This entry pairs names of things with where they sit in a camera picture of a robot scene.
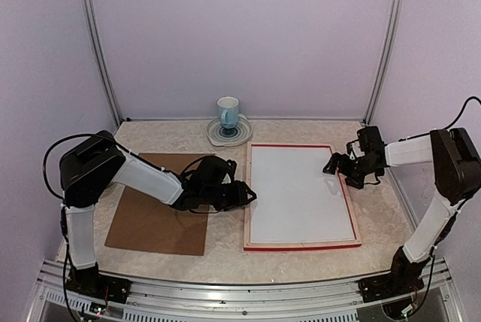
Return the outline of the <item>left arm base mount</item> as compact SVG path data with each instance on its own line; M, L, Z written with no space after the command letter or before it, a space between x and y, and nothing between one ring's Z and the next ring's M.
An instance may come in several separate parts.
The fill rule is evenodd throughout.
M126 304L131 285L128 279L100 274L71 276L66 289L105 302Z

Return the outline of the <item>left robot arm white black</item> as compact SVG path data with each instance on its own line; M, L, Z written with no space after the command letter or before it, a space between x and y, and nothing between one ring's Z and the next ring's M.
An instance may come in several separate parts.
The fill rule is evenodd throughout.
M68 245L71 280L91 296L105 288L95 257L93 215L110 184L137 190L177 211L193 212L201 205L230 211L257 198L246 182L235 179L237 163L232 159L201 156L175 173L127 150L106 130L82 134L81 138L83 142L59 161L62 232Z

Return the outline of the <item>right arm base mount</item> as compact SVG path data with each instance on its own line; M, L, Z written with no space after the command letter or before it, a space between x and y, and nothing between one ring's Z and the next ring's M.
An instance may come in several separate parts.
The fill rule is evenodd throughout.
M421 290L425 286L421 274L427 262L428 260L423 263L393 261L388 273L362 278L358 287L363 302L379 301Z

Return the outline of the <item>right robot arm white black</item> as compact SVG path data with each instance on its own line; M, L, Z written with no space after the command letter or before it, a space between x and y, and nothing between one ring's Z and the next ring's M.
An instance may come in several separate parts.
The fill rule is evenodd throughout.
M424 287L423 269L434 260L435 249L449 234L462 206L480 189L480 156L463 128L432 129L387 144L377 127L366 126L347 144L346 153L333 153L322 170L343 175L347 185L360 190L368 175L379 178L386 169L417 164L431 166L431 202L411 237L395 252L390 270L359 281L365 301Z

